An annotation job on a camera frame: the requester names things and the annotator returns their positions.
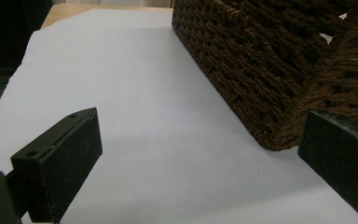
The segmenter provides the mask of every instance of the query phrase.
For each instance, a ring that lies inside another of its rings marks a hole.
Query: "white paper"
[[[0,170],[64,116],[95,106],[103,155],[62,223],[358,223],[296,148],[257,144],[171,21],[92,10],[34,33],[0,101]]]

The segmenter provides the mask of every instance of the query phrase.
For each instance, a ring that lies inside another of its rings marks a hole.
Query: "brown wicker basket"
[[[172,26],[262,146],[296,146],[307,109],[358,121],[358,0],[176,0]]]

